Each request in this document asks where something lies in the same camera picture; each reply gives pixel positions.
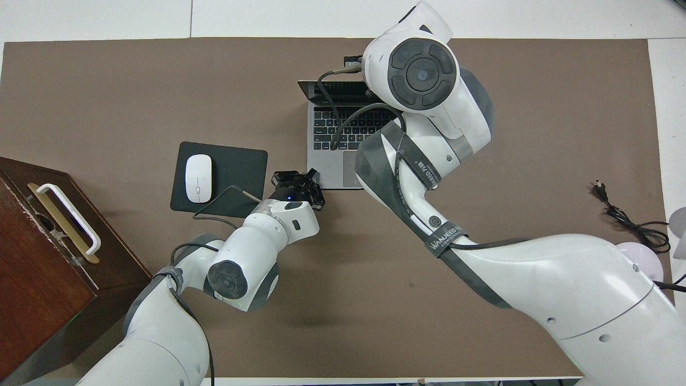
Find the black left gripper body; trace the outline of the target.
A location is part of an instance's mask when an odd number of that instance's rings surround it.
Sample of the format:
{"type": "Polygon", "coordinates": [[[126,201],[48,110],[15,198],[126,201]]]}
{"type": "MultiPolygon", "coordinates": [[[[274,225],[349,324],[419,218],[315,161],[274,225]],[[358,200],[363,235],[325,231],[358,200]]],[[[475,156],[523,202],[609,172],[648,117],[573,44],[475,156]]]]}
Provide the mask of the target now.
{"type": "Polygon", "coordinates": [[[269,199],[278,201],[304,201],[311,205],[312,210],[321,211],[326,204],[323,191],[318,183],[305,183],[304,185],[279,184],[269,199]]]}

